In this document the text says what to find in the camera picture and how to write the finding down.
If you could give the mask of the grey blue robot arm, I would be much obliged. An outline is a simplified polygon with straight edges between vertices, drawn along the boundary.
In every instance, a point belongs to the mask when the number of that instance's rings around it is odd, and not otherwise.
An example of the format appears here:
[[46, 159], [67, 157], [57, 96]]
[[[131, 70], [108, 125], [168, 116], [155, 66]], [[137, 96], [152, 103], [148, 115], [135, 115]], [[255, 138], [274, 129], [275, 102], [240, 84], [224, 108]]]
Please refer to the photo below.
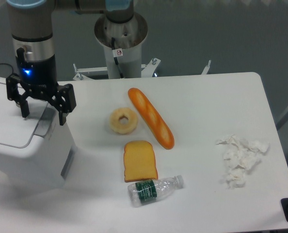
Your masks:
[[118, 21], [132, 17], [131, 0], [8, 0], [6, 2], [18, 74], [6, 79], [7, 98], [23, 117], [30, 114], [27, 98], [47, 101], [59, 113], [60, 125], [76, 107], [71, 84], [59, 85], [56, 75], [51, 14], [70, 9], [78, 13], [117, 13]]

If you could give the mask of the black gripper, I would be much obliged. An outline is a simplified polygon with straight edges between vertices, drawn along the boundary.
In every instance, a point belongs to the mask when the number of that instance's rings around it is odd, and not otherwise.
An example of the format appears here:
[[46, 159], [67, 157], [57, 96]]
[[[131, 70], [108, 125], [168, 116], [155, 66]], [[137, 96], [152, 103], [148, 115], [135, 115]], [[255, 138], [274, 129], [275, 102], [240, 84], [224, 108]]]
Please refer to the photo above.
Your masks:
[[[42, 61], [26, 61], [23, 55], [16, 57], [19, 76], [11, 74], [6, 78], [7, 98], [14, 101], [26, 118], [30, 114], [27, 97], [51, 103], [59, 113], [59, 124], [66, 123], [66, 117], [77, 106], [73, 85], [58, 85], [55, 56]], [[18, 85], [25, 92], [19, 93]]]

